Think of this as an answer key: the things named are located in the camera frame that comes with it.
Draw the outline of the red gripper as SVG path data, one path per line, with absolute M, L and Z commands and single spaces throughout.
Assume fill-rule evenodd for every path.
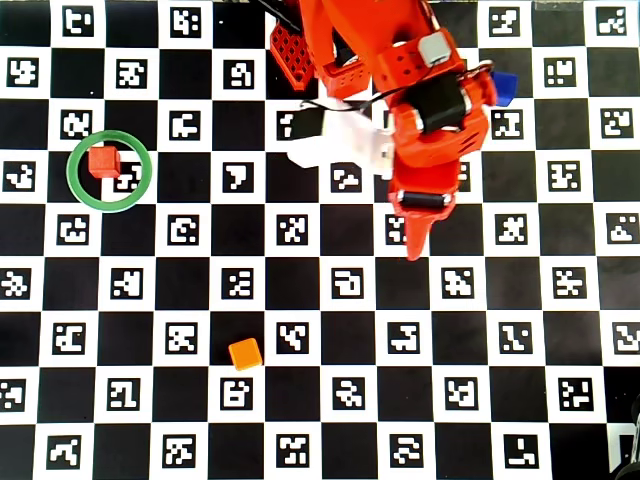
M 389 201 L 405 220 L 407 259 L 420 258 L 435 222 L 446 218 L 459 189 L 460 159 L 481 148 L 488 132 L 484 109 L 474 108 L 457 128 L 425 134 L 411 107 L 392 109 L 395 131 Z

